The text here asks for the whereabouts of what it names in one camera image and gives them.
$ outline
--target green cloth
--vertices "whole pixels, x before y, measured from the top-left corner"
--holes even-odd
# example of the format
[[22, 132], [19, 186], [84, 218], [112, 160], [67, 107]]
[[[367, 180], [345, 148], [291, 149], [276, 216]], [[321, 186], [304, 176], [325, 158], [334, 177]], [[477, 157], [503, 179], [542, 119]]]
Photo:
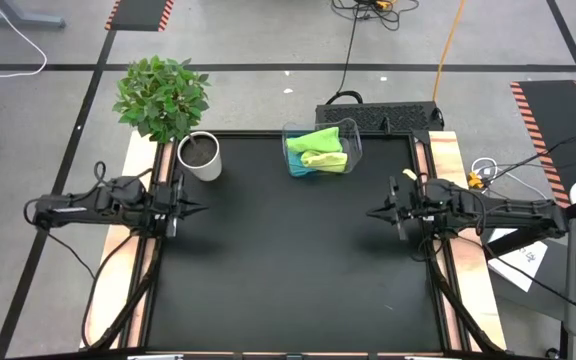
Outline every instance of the green cloth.
[[301, 155], [301, 162], [309, 169], [341, 173], [346, 170], [348, 155], [342, 152], [306, 151]]
[[343, 147], [339, 142], [339, 128], [330, 127], [315, 131], [298, 138], [286, 139], [286, 147], [295, 153], [308, 150], [319, 152], [341, 152]]

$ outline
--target black table surface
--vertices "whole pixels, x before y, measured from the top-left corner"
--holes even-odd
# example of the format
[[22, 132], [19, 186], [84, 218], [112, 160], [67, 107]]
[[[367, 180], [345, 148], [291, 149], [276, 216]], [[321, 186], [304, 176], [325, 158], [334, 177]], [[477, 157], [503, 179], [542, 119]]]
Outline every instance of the black table surface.
[[210, 206], [163, 244], [146, 346], [267, 352], [439, 351], [424, 263], [365, 216], [388, 176], [413, 169], [408, 138], [363, 139], [352, 173], [292, 178], [281, 140], [220, 139], [223, 173], [187, 176]]

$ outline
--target white paper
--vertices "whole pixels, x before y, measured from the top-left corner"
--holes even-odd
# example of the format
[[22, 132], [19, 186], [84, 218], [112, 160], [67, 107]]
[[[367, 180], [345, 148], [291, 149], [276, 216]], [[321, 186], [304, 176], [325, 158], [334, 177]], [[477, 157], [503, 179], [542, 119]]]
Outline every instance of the white paper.
[[[517, 229], [507, 229], [498, 228], [492, 234], [490, 242], [499, 239], [500, 237], [510, 234]], [[539, 270], [539, 265], [546, 256], [546, 250], [548, 246], [541, 241], [537, 241], [529, 246], [515, 250], [511, 253], [501, 256], [505, 262], [521, 269], [526, 274], [531, 277], [535, 277], [537, 270]], [[517, 270], [507, 266], [498, 259], [492, 259], [488, 261], [488, 267], [494, 270], [496, 273], [504, 277], [506, 280], [517, 285], [520, 289], [525, 292], [530, 290], [530, 285], [532, 280], [518, 272]]]

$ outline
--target white plant pot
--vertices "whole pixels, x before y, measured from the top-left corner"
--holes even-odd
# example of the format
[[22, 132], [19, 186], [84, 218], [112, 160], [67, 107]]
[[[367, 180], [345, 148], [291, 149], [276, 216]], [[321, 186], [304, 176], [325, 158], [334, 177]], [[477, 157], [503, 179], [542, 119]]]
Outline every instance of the white plant pot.
[[199, 180], [202, 181], [213, 181], [215, 180], [219, 174], [221, 174], [221, 154], [219, 152], [219, 141], [217, 138], [206, 131], [195, 131], [192, 133], [193, 136], [206, 136], [211, 138], [215, 144], [217, 145], [217, 152], [215, 156], [210, 160], [207, 164], [201, 166], [190, 166], [184, 162], [184, 159], [181, 158], [181, 149], [183, 148], [184, 144], [190, 141], [190, 136], [186, 136], [181, 140], [179, 146], [177, 147], [177, 159], [179, 162], [185, 166], [190, 172], [192, 172]]

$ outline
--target green leaves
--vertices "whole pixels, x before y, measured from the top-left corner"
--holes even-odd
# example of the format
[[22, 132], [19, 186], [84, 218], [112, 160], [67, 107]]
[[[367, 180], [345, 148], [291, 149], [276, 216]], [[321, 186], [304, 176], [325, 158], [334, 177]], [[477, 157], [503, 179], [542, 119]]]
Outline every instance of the green leaves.
[[187, 70], [188, 64], [190, 59], [180, 64], [156, 55], [132, 63], [117, 83], [119, 96], [112, 110], [120, 114], [119, 122], [161, 143], [189, 134], [209, 109], [204, 90], [209, 84], [208, 74]]

